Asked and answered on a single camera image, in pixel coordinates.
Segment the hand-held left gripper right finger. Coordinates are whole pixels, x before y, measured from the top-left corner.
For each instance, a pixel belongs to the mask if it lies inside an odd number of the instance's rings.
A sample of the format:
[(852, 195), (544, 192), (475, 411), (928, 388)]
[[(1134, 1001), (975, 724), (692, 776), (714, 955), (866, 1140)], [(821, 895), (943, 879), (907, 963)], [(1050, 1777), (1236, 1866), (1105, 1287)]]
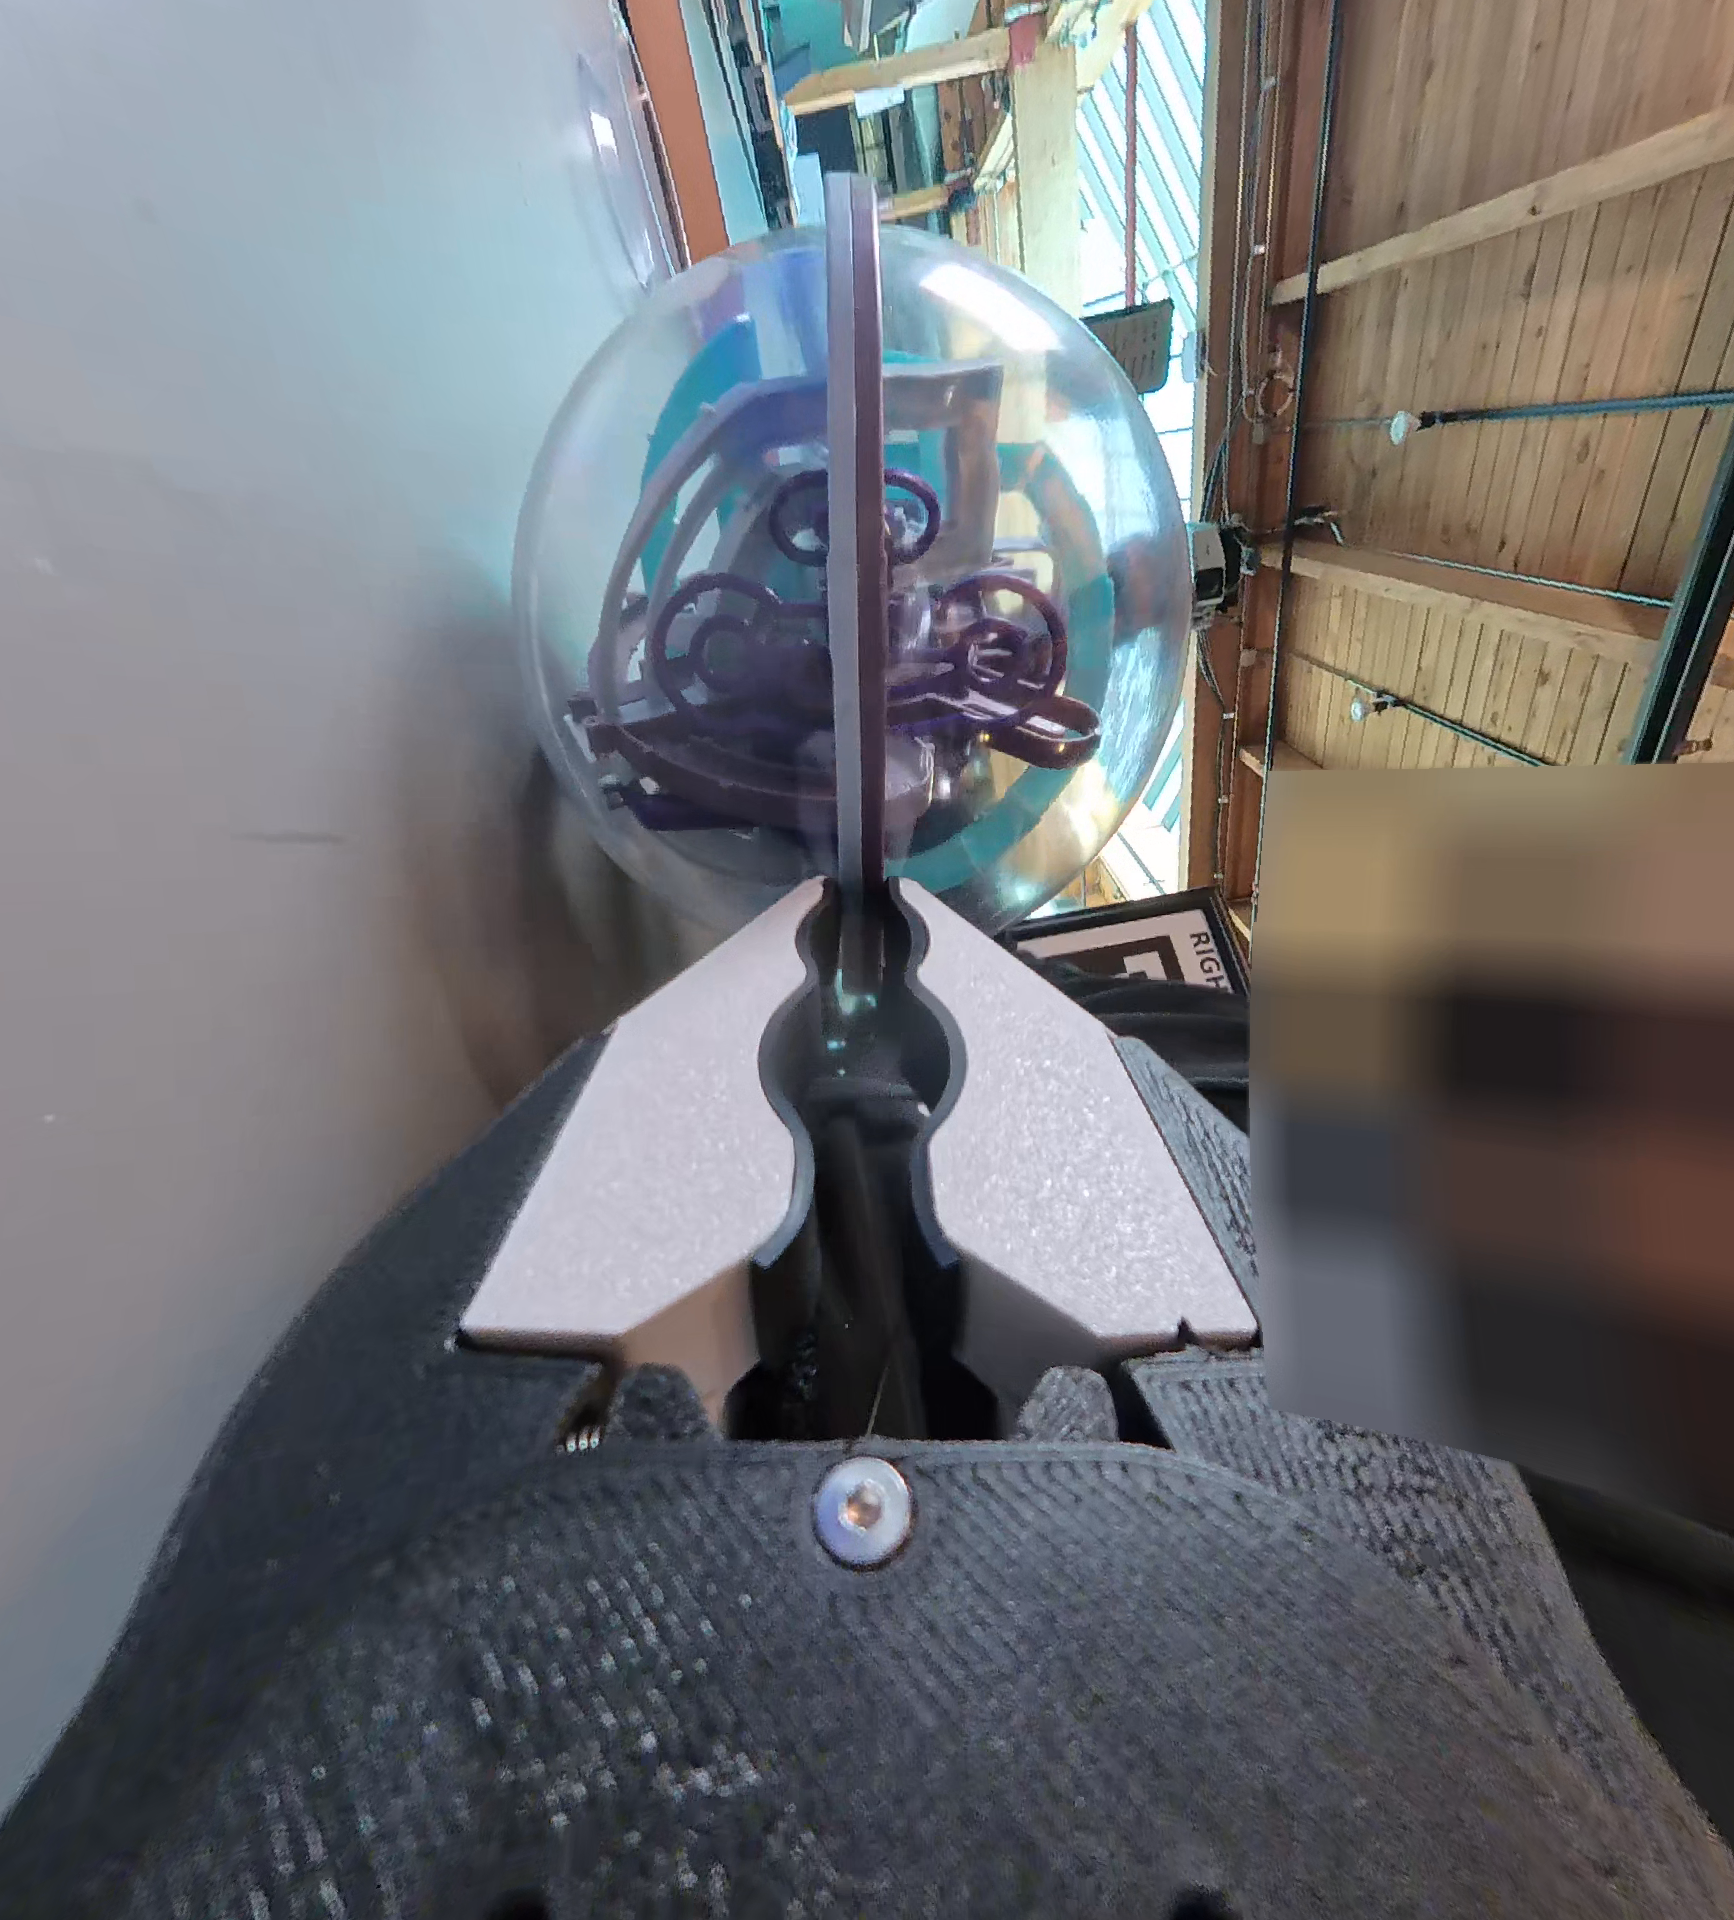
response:
[(1010, 1413), (1050, 1369), (1243, 1352), (1253, 1306), (1112, 1032), (909, 879), (907, 986), (948, 1046), (918, 1148), (954, 1358)]

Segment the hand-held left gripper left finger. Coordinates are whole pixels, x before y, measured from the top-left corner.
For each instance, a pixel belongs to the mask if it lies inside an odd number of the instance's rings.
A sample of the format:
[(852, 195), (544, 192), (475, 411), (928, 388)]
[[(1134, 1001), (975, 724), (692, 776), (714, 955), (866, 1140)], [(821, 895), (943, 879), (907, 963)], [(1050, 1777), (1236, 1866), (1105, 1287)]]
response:
[(474, 1348), (682, 1373), (717, 1422), (757, 1363), (752, 1267), (810, 1195), (764, 1042), (806, 995), (807, 877), (622, 1013), (458, 1321)]

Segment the clear plastic maze ball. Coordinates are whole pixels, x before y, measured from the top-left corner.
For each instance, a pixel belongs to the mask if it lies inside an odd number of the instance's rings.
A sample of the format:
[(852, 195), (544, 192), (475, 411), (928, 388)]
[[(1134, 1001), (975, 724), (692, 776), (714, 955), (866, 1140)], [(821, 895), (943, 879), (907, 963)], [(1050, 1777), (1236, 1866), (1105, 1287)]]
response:
[(834, 553), (824, 223), (674, 275), (574, 372), (517, 510), (511, 604), (544, 816), (723, 933), (838, 877), (832, 624), (879, 598), (888, 879), (997, 937), (1068, 889), (1160, 770), (1194, 620), (1141, 397), (981, 252), (876, 231), (876, 483)]

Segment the black white checker tag board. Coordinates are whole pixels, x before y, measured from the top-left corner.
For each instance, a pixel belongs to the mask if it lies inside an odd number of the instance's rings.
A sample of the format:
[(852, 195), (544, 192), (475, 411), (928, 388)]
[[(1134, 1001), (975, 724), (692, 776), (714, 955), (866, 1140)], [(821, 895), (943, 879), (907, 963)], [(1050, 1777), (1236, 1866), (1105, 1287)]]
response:
[(1036, 916), (1002, 941), (1019, 955), (1099, 977), (1250, 995), (1245, 940), (1214, 885)]

